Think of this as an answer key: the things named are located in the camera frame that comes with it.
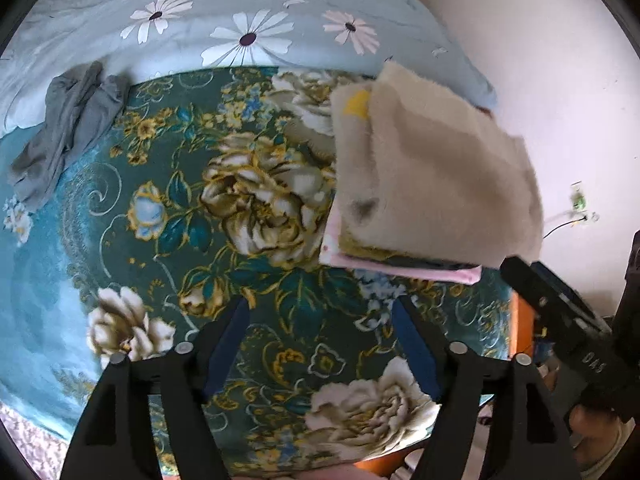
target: beige towel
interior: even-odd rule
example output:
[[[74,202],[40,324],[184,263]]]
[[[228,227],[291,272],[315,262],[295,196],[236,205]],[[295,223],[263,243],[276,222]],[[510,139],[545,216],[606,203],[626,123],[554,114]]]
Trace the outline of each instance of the beige towel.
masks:
[[[487,267],[538,259],[542,205],[521,138],[394,62],[331,102],[337,188],[356,240]]]

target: yellow patch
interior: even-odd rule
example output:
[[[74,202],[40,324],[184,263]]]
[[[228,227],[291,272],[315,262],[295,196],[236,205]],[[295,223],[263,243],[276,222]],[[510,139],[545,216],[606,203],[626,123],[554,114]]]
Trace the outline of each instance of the yellow patch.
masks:
[[[345,115],[355,115],[365,121],[369,120],[369,97],[371,92],[367,90],[357,91],[351,99],[344,105],[342,113]]]
[[[460,294],[462,294],[465,291],[465,286],[461,285],[461,284],[457,284],[457,285],[452,285],[449,288],[449,292],[450,294],[454,297],[457,298]]]

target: bed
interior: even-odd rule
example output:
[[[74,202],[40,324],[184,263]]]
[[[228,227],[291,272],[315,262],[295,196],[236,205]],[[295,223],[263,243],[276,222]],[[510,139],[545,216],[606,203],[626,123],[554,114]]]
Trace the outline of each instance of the bed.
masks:
[[[191,340],[241,294],[252,325],[206,407],[233,475],[357,462],[427,437],[437,407],[396,341],[393,298],[411,295],[449,338],[506,358],[511,291],[490,269],[468,286],[318,264],[335,191],[328,95],[391,57],[495,103],[417,0],[40,0],[3,55],[0,171],[37,131],[53,77],[99,59],[134,86],[36,214],[0,180],[0,401],[13,427],[45,431],[63,453],[109,355]],[[159,399],[150,408],[175,474]]]

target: green floral blanket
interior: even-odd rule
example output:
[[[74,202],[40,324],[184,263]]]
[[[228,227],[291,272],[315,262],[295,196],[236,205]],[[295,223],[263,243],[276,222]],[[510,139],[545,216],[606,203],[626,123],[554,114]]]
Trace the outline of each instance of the green floral blanket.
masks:
[[[14,304],[27,348],[0,367],[0,400],[68,438],[110,355],[191,340],[241,294],[252,324],[206,407],[232,474],[355,462],[428,436],[437,407],[404,360],[392,301],[411,295],[450,339],[505,358],[510,290],[493,270],[465,286],[318,264],[335,190],[328,97],[359,80],[275,68],[156,79],[132,88],[41,212],[28,216],[7,192],[0,246],[15,268],[0,292],[38,280],[49,296]],[[33,270],[18,273],[25,262]],[[16,322],[46,308],[47,336]],[[20,366],[38,370],[30,386]],[[159,399],[150,405],[175,473]]]

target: gray sock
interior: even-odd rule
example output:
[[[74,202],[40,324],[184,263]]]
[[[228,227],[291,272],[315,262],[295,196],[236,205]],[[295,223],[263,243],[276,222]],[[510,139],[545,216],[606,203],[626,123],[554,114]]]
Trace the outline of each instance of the gray sock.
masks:
[[[51,82],[44,126],[8,173],[9,184],[28,211],[49,201],[62,172],[96,143],[124,107],[128,81],[109,76],[99,85],[101,71],[102,65],[94,62],[79,80],[65,73]]]

